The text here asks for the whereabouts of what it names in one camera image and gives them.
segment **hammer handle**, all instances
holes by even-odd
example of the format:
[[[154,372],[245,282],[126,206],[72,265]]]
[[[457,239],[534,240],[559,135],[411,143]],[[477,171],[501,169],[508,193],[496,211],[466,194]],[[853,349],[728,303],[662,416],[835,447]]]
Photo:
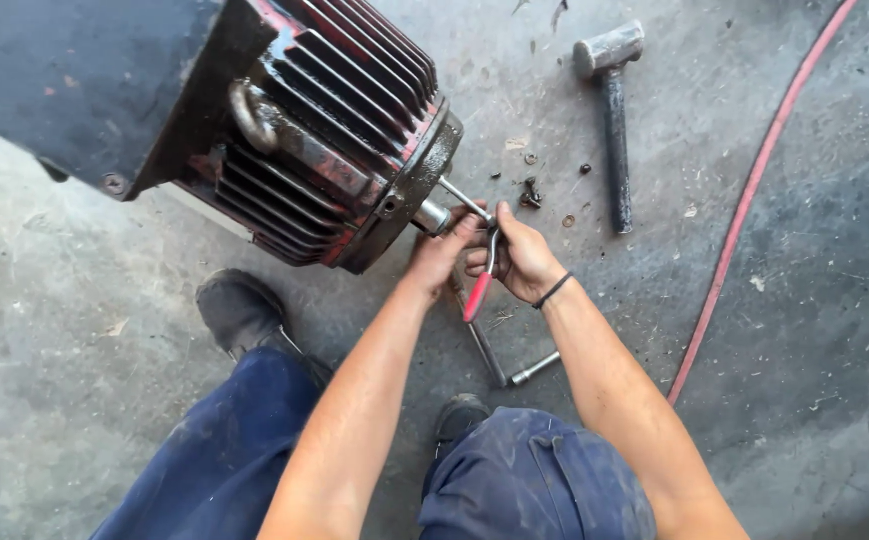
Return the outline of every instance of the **hammer handle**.
[[[632,231],[632,188],[628,174],[628,131],[625,126],[625,89],[622,69],[604,74],[602,91],[607,109],[604,127],[608,140],[608,186],[611,190],[611,221],[615,233]]]

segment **black boot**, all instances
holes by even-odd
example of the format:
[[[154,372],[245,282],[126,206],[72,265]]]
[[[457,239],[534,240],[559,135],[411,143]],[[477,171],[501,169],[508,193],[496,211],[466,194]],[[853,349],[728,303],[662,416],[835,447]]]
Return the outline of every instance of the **black boot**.
[[[194,299],[214,341],[235,362],[255,347],[271,347],[295,357],[317,387],[328,386],[332,369],[298,349],[284,302],[257,277],[219,270],[201,283]]]
[[[437,458],[442,448],[454,442],[468,428],[485,422],[489,416],[489,408],[474,394],[458,394],[448,399],[434,425],[434,440],[437,441],[434,457]]]

